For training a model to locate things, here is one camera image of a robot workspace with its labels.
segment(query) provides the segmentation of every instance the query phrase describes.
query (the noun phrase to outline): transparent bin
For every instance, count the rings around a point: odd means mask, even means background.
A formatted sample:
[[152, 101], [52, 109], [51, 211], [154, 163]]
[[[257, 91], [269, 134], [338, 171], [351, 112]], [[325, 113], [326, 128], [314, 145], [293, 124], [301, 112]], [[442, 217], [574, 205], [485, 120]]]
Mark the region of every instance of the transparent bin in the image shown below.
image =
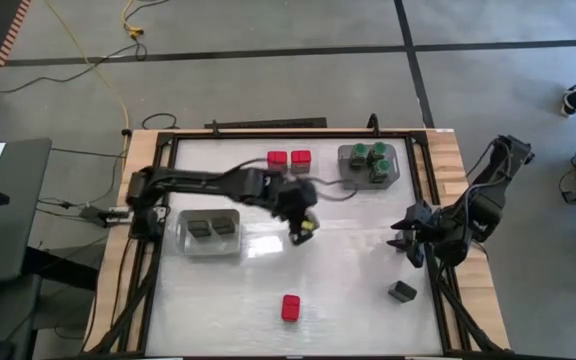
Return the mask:
[[[188, 221], [204, 220], [212, 226], [210, 219], [229, 217], [235, 224], [235, 232], [227, 235], [217, 234], [211, 227], [210, 236], [195, 238], [188, 231]], [[236, 255], [241, 251], [241, 226], [239, 211], [234, 209], [183, 210], [177, 219], [177, 245], [187, 256]]]

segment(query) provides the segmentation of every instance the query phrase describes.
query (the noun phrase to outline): black block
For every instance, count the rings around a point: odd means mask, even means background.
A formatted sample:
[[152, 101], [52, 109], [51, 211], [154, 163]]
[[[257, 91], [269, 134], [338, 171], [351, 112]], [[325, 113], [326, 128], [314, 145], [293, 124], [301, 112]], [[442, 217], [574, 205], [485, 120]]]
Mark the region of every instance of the black block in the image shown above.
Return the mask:
[[210, 236], [210, 227], [208, 221], [205, 220], [188, 221], [188, 231], [194, 237]]
[[415, 299], [417, 290], [403, 281], [397, 281], [390, 286], [388, 294], [401, 302], [408, 302]]
[[212, 229], [219, 235], [227, 235], [235, 232], [235, 223], [229, 217], [218, 217], [210, 219]]

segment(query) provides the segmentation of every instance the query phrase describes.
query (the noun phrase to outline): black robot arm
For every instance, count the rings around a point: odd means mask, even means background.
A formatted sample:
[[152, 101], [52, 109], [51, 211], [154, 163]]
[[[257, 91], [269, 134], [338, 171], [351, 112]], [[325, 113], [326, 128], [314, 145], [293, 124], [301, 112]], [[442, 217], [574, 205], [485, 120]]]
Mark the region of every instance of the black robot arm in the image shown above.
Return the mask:
[[459, 265], [471, 240], [486, 241], [501, 221], [506, 188], [534, 155], [530, 144], [513, 136], [499, 136], [490, 147], [489, 164], [453, 205], [433, 211], [425, 201], [419, 201], [407, 209], [403, 220], [391, 226], [404, 230], [403, 238], [388, 243], [407, 251], [416, 267], [423, 264], [422, 243], [432, 244], [434, 255], [445, 265]]
[[317, 203], [314, 185], [304, 179], [289, 180], [281, 172], [241, 165], [224, 173], [146, 167], [133, 173], [126, 203], [133, 210], [130, 236], [139, 240], [161, 238], [154, 208], [171, 192], [221, 195], [246, 205], [268, 210], [287, 220], [295, 245], [310, 239], [317, 220], [308, 209]]

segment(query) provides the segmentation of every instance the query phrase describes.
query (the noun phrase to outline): concrete floor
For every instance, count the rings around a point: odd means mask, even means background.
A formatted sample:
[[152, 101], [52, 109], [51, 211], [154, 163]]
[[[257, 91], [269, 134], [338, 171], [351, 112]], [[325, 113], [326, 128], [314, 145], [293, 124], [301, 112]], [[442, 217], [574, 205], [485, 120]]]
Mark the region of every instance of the concrete floor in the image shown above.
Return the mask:
[[[130, 41], [121, 0], [54, 4], [89, 55]], [[415, 44], [576, 40], [576, 1], [405, 0]], [[174, 0], [144, 9], [151, 54], [301, 47], [402, 45], [392, 1]], [[42, 1], [32, 3], [12, 59], [76, 57]], [[576, 206], [557, 185], [576, 152], [576, 116], [558, 114], [576, 83], [576, 47], [417, 53], [437, 127], [455, 128], [466, 167], [498, 134], [531, 142], [535, 161], [507, 191], [504, 220], [487, 243], [513, 349], [576, 357]], [[0, 69], [0, 88], [39, 75], [68, 76], [79, 65]], [[179, 126], [326, 116], [330, 127], [363, 126], [371, 112], [385, 126], [423, 126], [404, 53], [106, 64], [132, 123], [172, 112]], [[119, 153], [121, 109], [93, 74], [0, 95], [0, 140], [48, 136], [54, 146]], [[112, 159], [53, 153], [43, 196], [72, 201], [106, 191]], [[114, 202], [108, 196], [100, 205]], [[32, 244], [78, 246], [101, 230], [38, 216]], [[42, 336], [37, 358], [68, 351]]]

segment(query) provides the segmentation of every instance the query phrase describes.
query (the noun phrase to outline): red block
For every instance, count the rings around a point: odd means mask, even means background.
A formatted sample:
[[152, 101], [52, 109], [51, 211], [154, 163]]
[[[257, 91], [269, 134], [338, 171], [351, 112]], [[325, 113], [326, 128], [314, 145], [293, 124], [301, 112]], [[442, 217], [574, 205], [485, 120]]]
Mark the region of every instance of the red block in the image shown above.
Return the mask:
[[288, 153], [285, 151], [268, 151], [268, 170], [282, 171], [288, 170]]
[[310, 163], [312, 162], [310, 150], [295, 150], [290, 153], [290, 160], [292, 162], [290, 170], [293, 173], [303, 174], [310, 172]]
[[299, 303], [299, 296], [284, 295], [284, 301], [281, 307], [281, 318], [284, 319], [284, 321], [297, 321], [297, 319], [299, 319]]

